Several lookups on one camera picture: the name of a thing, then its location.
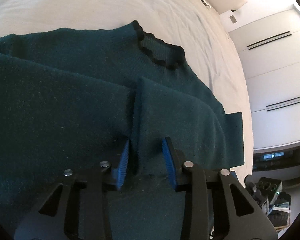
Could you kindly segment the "white bed sheet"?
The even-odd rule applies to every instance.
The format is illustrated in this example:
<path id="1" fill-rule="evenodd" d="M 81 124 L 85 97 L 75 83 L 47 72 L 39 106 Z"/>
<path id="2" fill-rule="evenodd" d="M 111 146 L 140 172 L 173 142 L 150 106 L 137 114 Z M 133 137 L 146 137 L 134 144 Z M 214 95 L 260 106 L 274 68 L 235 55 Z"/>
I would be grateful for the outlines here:
<path id="1" fill-rule="evenodd" d="M 133 20 L 183 47 L 189 66 L 226 113 L 242 113 L 244 164 L 235 172 L 243 180 L 253 169 L 249 96 L 239 55 L 215 9 L 202 0 L 0 0 L 0 37 L 59 28 L 115 29 Z"/>

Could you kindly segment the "cluttered dark shelf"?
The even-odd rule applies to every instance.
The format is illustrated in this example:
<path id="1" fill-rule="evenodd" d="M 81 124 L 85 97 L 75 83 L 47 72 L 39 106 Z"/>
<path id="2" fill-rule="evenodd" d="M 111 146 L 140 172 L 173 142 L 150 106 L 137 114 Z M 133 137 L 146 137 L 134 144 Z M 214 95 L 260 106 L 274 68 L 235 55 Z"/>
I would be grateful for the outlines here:
<path id="1" fill-rule="evenodd" d="M 300 146 L 255 154 L 251 177 L 253 181 L 259 181 L 262 177 L 282 181 L 300 178 Z"/>

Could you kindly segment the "dark teal knit sweater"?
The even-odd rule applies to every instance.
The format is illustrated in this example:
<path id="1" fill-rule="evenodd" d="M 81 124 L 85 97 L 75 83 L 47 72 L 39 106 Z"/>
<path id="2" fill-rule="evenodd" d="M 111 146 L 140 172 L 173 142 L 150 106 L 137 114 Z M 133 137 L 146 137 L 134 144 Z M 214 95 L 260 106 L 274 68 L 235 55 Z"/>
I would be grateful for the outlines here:
<path id="1" fill-rule="evenodd" d="M 244 163 L 242 115 L 194 74 L 183 48 L 134 21 L 0 38 L 0 224 L 13 234 L 66 169 L 113 161 L 130 142 L 126 188 L 109 194 L 115 239 L 179 239 L 185 196 L 162 139 L 209 170 Z"/>

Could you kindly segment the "black equipment bag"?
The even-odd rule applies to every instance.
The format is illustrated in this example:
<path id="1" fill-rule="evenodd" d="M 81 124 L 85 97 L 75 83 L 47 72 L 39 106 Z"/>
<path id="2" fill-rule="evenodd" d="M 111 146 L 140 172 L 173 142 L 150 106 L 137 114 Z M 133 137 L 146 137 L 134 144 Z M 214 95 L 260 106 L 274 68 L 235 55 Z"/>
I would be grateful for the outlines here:
<path id="1" fill-rule="evenodd" d="M 261 177 L 255 182 L 252 176 L 247 175 L 244 183 L 247 191 L 271 221 L 277 233 L 290 226 L 292 198 L 290 194 L 283 192 L 281 180 Z"/>

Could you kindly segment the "white wardrobe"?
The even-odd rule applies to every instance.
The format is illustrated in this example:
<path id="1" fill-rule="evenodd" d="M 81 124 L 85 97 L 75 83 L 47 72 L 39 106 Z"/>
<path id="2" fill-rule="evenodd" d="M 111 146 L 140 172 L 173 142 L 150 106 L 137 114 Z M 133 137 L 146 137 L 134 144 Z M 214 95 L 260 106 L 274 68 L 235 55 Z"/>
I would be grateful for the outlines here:
<path id="1" fill-rule="evenodd" d="M 254 150 L 300 145 L 300 12 L 277 12 L 229 35 L 247 83 Z"/>

